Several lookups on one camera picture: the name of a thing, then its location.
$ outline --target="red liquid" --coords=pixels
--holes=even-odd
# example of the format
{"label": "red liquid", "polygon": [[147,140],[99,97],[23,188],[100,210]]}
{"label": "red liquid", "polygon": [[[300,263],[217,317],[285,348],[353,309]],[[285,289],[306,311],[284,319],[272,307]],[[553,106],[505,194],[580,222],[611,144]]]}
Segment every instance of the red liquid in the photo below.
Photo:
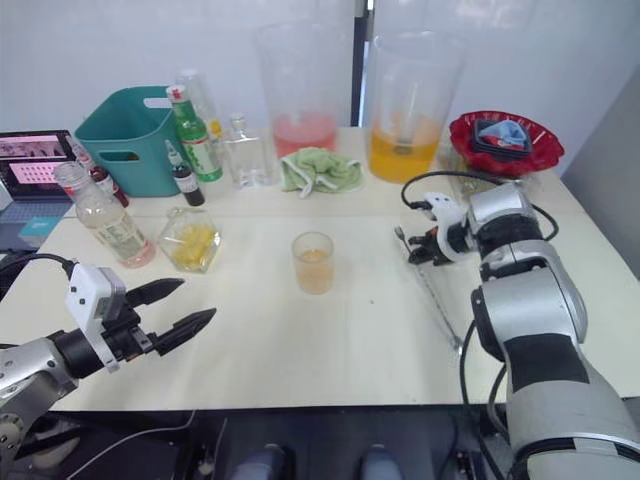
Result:
{"label": "red liquid", "polygon": [[302,112],[298,120],[293,124],[289,115],[282,115],[273,121],[273,141],[278,158],[304,147],[335,149],[336,121],[331,115]]}

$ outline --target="plastic pitcher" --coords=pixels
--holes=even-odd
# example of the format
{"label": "plastic pitcher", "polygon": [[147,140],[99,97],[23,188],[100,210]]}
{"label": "plastic pitcher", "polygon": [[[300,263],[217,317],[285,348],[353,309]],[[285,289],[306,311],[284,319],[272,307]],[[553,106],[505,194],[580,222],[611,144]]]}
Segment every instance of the plastic pitcher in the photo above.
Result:
{"label": "plastic pitcher", "polygon": [[256,32],[262,84],[278,158],[303,147],[333,150],[344,33],[306,21]]}
{"label": "plastic pitcher", "polygon": [[379,35],[369,167],[405,183],[429,170],[464,64],[464,44],[429,31]]}

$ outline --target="red plate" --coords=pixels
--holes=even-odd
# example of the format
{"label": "red plate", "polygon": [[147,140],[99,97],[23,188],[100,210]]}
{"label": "red plate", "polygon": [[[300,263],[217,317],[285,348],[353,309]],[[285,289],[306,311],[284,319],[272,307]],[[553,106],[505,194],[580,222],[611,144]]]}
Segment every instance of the red plate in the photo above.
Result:
{"label": "red plate", "polygon": [[[473,122],[480,118],[496,122],[513,120],[522,125],[529,132],[529,138],[531,138],[533,147],[531,155],[510,162],[500,162],[488,153],[474,152],[471,149]],[[560,157],[564,155],[564,148],[560,145],[558,137],[539,123],[512,113],[492,110],[465,113],[451,122],[449,132],[453,148],[462,155],[470,167],[496,175],[519,177],[527,173],[546,170],[555,167]]]}

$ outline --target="bottle label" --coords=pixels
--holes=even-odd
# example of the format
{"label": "bottle label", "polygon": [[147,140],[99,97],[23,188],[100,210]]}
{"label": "bottle label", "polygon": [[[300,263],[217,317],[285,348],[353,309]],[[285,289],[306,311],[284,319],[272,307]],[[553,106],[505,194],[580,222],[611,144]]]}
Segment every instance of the bottle label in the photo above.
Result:
{"label": "bottle label", "polygon": [[182,193],[191,193],[198,189],[198,182],[196,181],[196,176],[193,173],[189,174],[187,177],[175,177],[175,179],[178,184],[178,188]]}
{"label": "bottle label", "polygon": [[111,248],[121,260],[139,255],[147,245],[147,239],[126,213],[117,221],[92,231],[100,243]]}
{"label": "bottle label", "polygon": [[183,142],[183,145],[189,156],[191,167],[198,177],[204,179],[220,170],[220,163],[211,148],[208,136],[196,142]]}
{"label": "bottle label", "polygon": [[100,190],[102,190],[107,195],[113,195],[118,191],[118,185],[116,185],[116,183],[113,181],[111,175],[107,175],[104,180],[96,182],[96,185],[98,185],[98,187],[100,187]]}

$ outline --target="table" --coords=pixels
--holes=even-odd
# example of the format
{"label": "table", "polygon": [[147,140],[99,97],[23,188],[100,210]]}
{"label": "table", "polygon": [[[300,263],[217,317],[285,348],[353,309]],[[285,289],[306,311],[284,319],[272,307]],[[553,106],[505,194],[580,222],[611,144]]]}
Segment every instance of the table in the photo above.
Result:
{"label": "table", "polygon": [[[364,136],[340,132],[339,151],[365,160]],[[551,172],[531,198],[558,220],[553,245],[584,296],[589,333],[584,351],[622,396],[640,395],[640,288],[635,277],[579,204]],[[205,195],[211,193],[207,186]],[[62,410],[169,410],[317,405],[460,403],[458,357],[436,323],[437,311],[408,268],[392,233],[432,226],[401,205],[398,185],[368,172],[354,194],[312,194],[300,200],[277,188],[229,192],[206,209],[223,241],[204,275],[179,274],[185,285],[155,305],[141,307],[142,326],[161,333],[187,314],[217,306],[195,339],[169,355],[155,354],[83,380],[56,405]],[[450,192],[447,180],[416,186]],[[130,212],[149,236],[165,224],[170,199],[132,199]],[[290,245],[300,232],[329,234],[336,249],[334,288],[301,293]],[[128,287],[177,276],[158,253],[137,270],[120,267],[74,218],[63,219],[42,251],[109,266]],[[428,272],[460,335],[471,320],[469,294],[479,282],[478,257]],[[65,311],[64,274],[52,262],[32,262],[0,303],[2,341],[19,343],[72,329]],[[499,365],[474,340],[468,357],[472,402],[485,402]]]}

